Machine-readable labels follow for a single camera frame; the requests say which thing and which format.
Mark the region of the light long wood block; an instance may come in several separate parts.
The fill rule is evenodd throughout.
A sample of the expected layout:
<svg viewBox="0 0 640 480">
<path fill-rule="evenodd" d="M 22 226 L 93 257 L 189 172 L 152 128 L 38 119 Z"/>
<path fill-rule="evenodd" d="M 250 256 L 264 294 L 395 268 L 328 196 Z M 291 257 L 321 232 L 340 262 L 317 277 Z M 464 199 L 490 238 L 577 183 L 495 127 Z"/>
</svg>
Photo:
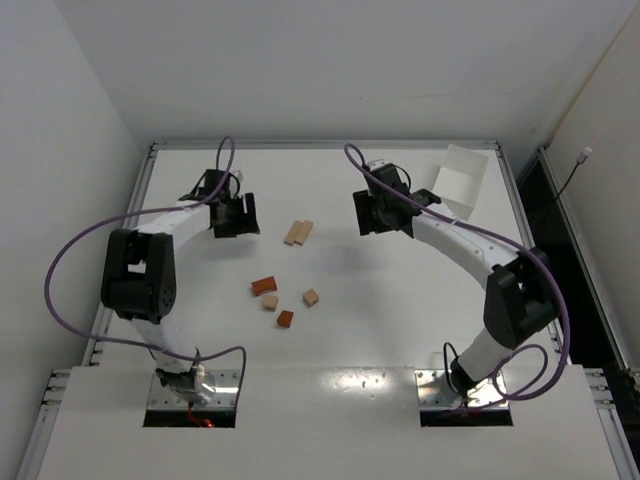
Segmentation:
<svg viewBox="0 0 640 480">
<path fill-rule="evenodd" d="M 312 221 L 309 221 L 309 220 L 303 221 L 296 232 L 294 243 L 296 245 L 302 246 L 308 239 L 313 229 L 313 226 L 314 226 L 314 223 Z"/>
<path fill-rule="evenodd" d="M 291 225 L 287 235 L 284 238 L 284 243 L 288 246 L 292 246 L 295 244 L 295 240 L 297 238 L 297 235 L 301 229 L 301 227 L 303 226 L 303 223 L 299 220 L 295 220 L 293 222 L 293 224 Z"/>
</svg>

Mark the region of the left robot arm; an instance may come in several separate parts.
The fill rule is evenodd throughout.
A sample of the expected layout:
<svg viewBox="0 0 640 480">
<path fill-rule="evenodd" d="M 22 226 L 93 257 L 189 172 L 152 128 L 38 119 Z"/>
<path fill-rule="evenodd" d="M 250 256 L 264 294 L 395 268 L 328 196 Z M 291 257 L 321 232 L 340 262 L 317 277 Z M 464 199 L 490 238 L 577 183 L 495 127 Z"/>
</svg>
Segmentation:
<svg viewBox="0 0 640 480">
<path fill-rule="evenodd" d="M 175 206 L 108 240 L 101 301 L 131 323 L 155 361 L 162 387 L 190 405 L 212 402 L 214 377 L 203 355 L 172 313 L 177 299 L 175 254 L 195 236 L 216 238 L 260 232 L 254 195 L 241 193 L 242 174 L 208 169 Z"/>
</svg>

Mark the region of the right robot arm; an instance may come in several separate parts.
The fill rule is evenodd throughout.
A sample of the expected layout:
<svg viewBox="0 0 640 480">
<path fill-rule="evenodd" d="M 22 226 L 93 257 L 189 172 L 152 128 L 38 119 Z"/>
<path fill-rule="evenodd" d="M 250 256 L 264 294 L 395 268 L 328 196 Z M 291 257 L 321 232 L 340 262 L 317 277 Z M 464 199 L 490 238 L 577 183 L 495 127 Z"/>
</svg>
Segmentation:
<svg viewBox="0 0 640 480">
<path fill-rule="evenodd" d="M 355 162 L 367 187 L 353 195 L 361 235 L 399 231 L 467 272 L 485 292 L 483 326 L 445 369 L 447 391 L 463 398 L 568 309 L 546 255 L 496 232 L 454 218 L 435 193 L 412 191 L 399 167 Z"/>
</svg>

